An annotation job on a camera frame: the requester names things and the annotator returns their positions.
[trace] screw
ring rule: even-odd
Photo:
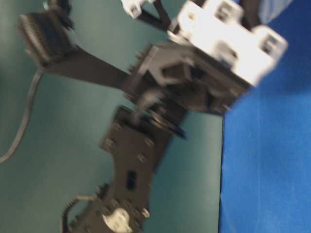
[[[111,139],[111,138],[107,138],[106,139],[106,144],[109,146],[109,147],[114,147],[116,145],[116,143]]]
[[[119,203],[119,201],[117,199],[111,199],[111,204],[115,208],[120,206],[120,203]]]
[[[139,217],[139,215],[140,215],[140,212],[139,212],[138,209],[133,209],[133,210],[132,210],[132,213],[133,213],[133,216],[134,216],[134,217]]]
[[[144,215],[145,218],[150,217],[150,213],[146,208],[144,208],[141,213],[142,213],[142,215]]]
[[[155,145],[155,143],[153,142],[153,140],[151,140],[150,138],[146,138],[145,143],[149,146],[149,147],[153,147]]]
[[[189,17],[190,19],[194,20],[194,13],[193,13],[193,12],[190,12],[189,15],[188,15],[188,17]]]
[[[143,57],[143,52],[141,52],[141,51],[138,51],[138,52],[136,52],[136,57],[138,58],[138,59],[140,59],[140,58],[142,58]]]
[[[87,225],[84,227],[84,231],[87,232],[87,233],[91,233],[92,232],[92,228],[90,225]]]
[[[102,209],[102,213],[103,213],[103,215],[108,216],[108,215],[111,214],[111,211],[108,208],[108,206],[104,206],[103,209]]]
[[[72,221],[73,221],[74,223],[78,222],[78,221],[79,221],[79,217],[78,217],[78,216],[74,217],[74,219],[73,219]]]
[[[143,164],[147,162],[147,158],[143,154],[138,154],[137,157],[138,157],[139,161],[141,161]]]
[[[226,104],[224,104],[223,107],[224,107],[226,110],[231,110],[231,108],[230,108],[228,105],[226,105]]]
[[[115,123],[115,124],[114,124],[114,129],[115,129],[116,131],[121,131],[121,130],[123,129],[123,127],[122,127],[121,124]]]
[[[127,208],[127,209],[130,209],[130,208],[132,207],[132,204],[131,204],[130,200],[128,200],[128,199],[125,199],[125,200],[123,201],[123,205],[124,205],[124,207]]]

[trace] wire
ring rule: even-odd
[[[167,91],[163,88],[152,88],[143,93],[137,102],[137,108],[132,114],[132,124],[139,125],[142,112],[159,102],[166,96]]]
[[[66,206],[62,212],[62,217],[60,219],[60,233],[66,233],[68,231],[68,213],[72,207],[80,201],[95,201],[95,197],[89,196],[75,196]]]
[[[15,139],[14,139],[13,143],[11,144],[9,150],[2,157],[0,157],[0,163],[7,161],[14,154],[15,150],[19,146],[19,144],[20,144],[20,142],[21,142],[21,140],[25,134],[25,131],[26,131],[27,126],[29,124],[32,108],[34,105],[36,88],[37,88],[42,76],[43,76],[43,71],[38,69],[34,75],[34,78],[32,80],[32,83],[31,83],[29,91],[28,91],[26,109],[25,109],[23,118],[21,120],[21,124],[19,126],[19,129],[17,131],[17,134],[15,136]]]

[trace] robotic arm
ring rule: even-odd
[[[159,18],[141,8],[146,2],[156,7]],[[114,158],[114,180],[95,197],[74,198],[63,212],[61,233],[142,230],[150,216],[153,174],[172,136],[185,137],[179,125],[187,111],[222,115],[285,51],[286,41],[260,25],[259,2],[187,1],[170,27],[171,41],[140,52],[129,74],[87,53],[70,37],[69,0],[49,0],[46,11],[20,17],[26,51],[41,72],[118,88],[136,105],[135,110],[117,110],[100,143]],[[160,0],[122,4],[132,18],[160,30],[171,24]],[[252,65],[251,58],[260,62]],[[81,200],[90,201],[89,206],[68,224],[68,212]]]

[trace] blue surface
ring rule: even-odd
[[[225,117],[220,233],[311,232],[310,9],[270,23],[289,49]]]

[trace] green wall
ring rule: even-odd
[[[173,17],[183,0],[163,2]],[[42,8],[39,0],[0,0],[1,153],[15,136],[36,70],[15,24],[18,15]],[[166,39],[131,20],[119,0],[75,0],[72,18],[84,48],[123,70],[136,51]],[[111,180],[112,158],[98,142],[120,104],[131,106],[118,90],[43,78],[24,140],[0,164],[0,233],[57,233],[74,195],[91,195]],[[182,127],[188,139],[173,140],[155,176],[144,232],[217,232],[222,119],[191,113]]]

